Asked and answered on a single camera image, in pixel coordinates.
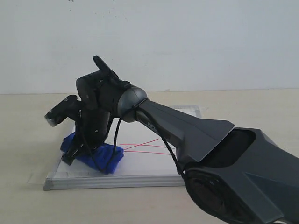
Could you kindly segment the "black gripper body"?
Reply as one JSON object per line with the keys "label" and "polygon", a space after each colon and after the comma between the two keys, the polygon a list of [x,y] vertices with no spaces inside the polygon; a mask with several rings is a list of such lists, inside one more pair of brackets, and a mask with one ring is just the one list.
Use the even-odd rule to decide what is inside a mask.
{"label": "black gripper body", "polygon": [[76,124],[75,135],[71,141],[72,151],[83,151],[85,140],[91,150],[97,149],[107,138],[110,113],[103,109],[82,109],[79,123]]}

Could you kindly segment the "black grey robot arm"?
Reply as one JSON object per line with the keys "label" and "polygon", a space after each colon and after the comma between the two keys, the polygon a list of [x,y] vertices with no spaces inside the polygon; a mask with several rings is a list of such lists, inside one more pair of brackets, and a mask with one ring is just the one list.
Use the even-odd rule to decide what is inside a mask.
{"label": "black grey robot arm", "polygon": [[84,156],[110,174],[123,154],[105,144],[114,118],[138,121],[158,134],[170,151],[192,200],[230,224],[299,221],[299,160],[261,130],[229,121],[200,119],[148,99],[144,90],[113,73],[76,81],[78,95],[62,101],[75,133],[64,140],[63,161]]}

